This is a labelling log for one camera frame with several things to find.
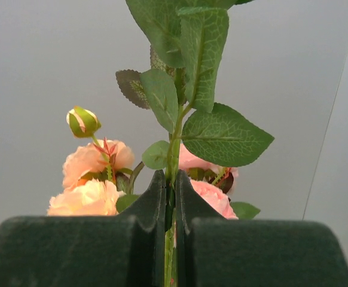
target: peach flower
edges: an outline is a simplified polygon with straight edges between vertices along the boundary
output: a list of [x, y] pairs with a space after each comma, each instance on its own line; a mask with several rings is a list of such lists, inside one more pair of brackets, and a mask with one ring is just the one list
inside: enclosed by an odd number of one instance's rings
[[227, 195], [225, 195], [218, 187], [205, 181], [190, 180], [190, 182], [196, 193], [223, 217], [228, 219], [238, 219], [233, 208], [230, 206]]
[[96, 179], [74, 188], [70, 193], [62, 193], [50, 199], [48, 215], [116, 215], [115, 203], [123, 191], [117, 191], [110, 182]]
[[[98, 143], [103, 148], [103, 141]], [[131, 167], [134, 162], [134, 153], [132, 150], [120, 141], [107, 140], [109, 147], [115, 145], [112, 153], [115, 154], [113, 169], [119, 170], [124, 167]], [[85, 184], [81, 178], [88, 172], [102, 172], [106, 169], [107, 162], [104, 161], [100, 151], [96, 149], [93, 143], [86, 146], [79, 146], [75, 153], [70, 154], [63, 165], [64, 179], [62, 182], [65, 192], [72, 191], [75, 187]]]
[[[202, 160], [201, 158], [197, 157], [196, 155], [189, 152], [189, 150], [186, 149], [185, 145], [181, 143], [181, 146], [179, 148], [179, 166], [178, 168], [184, 171], [189, 171], [189, 169], [198, 167], [203, 170], [210, 169], [215, 174], [219, 175], [222, 172], [222, 169], [224, 167], [219, 166], [214, 163], [210, 163], [206, 160]], [[236, 186], [236, 178], [239, 176], [238, 168], [232, 167], [230, 170], [231, 174], [234, 177], [234, 183], [231, 187], [230, 191], [228, 192], [229, 195], [232, 195], [234, 188]]]

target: flower bouquet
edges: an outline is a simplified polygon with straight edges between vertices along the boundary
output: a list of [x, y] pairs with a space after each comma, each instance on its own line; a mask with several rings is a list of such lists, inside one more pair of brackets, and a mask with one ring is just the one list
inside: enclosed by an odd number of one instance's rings
[[[175, 179], [184, 170], [194, 191], [227, 219], [252, 219], [259, 209], [230, 202], [238, 167], [254, 162], [274, 137], [239, 112], [217, 103], [215, 83], [228, 34], [227, 10], [250, 0], [126, 0], [148, 38], [151, 69], [116, 72], [122, 94], [151, 110], [167, 131], [133, 167], [135, 156], [122, 141], [97, 139], [97, 116], [75, 106], [67, 122], [77, 138], [88, 138], [66, 158], [63, 193], [52, 197], [48, 215], [114, 216], [130, 206], [135, 180], [146, 166], [165, 170], [167, 186], [165, 286], [175, 284]], [[184, 123], [184, 118], [191, 115]]]

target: green flower bud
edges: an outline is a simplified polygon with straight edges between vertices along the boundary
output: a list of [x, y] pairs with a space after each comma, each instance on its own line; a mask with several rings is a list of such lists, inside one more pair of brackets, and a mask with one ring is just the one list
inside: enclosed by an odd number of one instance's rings
[[66, 122], [76, 138], [90, 138], [101, 127], [97, 116], [80, 106], [75, 106], [68, 112]]

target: flower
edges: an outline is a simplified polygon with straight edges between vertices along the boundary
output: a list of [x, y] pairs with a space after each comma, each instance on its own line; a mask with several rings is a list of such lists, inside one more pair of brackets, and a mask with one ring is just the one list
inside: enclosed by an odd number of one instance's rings
[[93, 179], [74, 188], [70, 193], [61, 193], [52, 197], [48, 215], [116, 215], [118, 212], [115, 203], [123, 195], [125, 193], [117, 191], [112, 182]]
[[[196, 155], [189, 152], [189, 150], [186, 149], [185, 145], [181, 143], [181, 146], [179, 148], [179, 165], [178, 168], [181, 170], [184, 170], [188, 172], [192, 168], [199, 168], [203, 170], [211, 170], [216, 175], [219, 175], [221, 172], [223, 172], [224, 167], [219, 166], [214, 163], [210, 163], [206, 160], [202, 160], [201, 158], [197, 157]], [[234, 182], [230, 190], [228, 190], [227, 194], [232, 195], [234, 188], [236, 186], [236, 178], [239, 176], [238, 168], [232, 167], [229, 172], [233, 176]]]
[[91, 111], [75, 106], [66, 115], [66, 122], [77, 138], [90, 138], [101, 128], [101, 123]]
[[[103, 147], [103, 141], [99, 140], [99, 145]], [[107, 140], [108, 146], [115, 146], [114, 170], [124, 167], [131, 167], [134, 162], [134, 153], [121, 141]], [[106, 169], [108, 163], [103, 159], [100, 151], [93, 143], [86, 146], [79, 146], [77, 150], [70, 154], [63, 165], [64, 179], [62, 182], [65, 192], [72, 191], [75, 187], [85, 184], [86, 180], [81, 179], [88, 172], [99, 173]]]
[[197, 194], [199, 194], [212, 208], [228, 219], [238, 219], [230, 206], [227, 195], [218, 187], [205, 181], [190, 180], [191, 185]]

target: gray background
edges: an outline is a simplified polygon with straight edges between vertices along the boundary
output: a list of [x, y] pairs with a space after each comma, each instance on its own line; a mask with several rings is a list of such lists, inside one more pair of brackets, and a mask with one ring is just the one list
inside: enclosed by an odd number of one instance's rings
[[[45, 214], [61, 192], [65, 157], [86, 144], [65, 123], [74, 105], [137, 159], [166, 138], [115, 82], [119, 69], [147, 70], [148, 49], [123, 0], [0, 0], [0, 222]], [[258, 206], [260, 218], [325, 222], [348, 257], [348, 0], [232, 8], [216, 100], [276, 138], [240, 169], [233, 200]]]

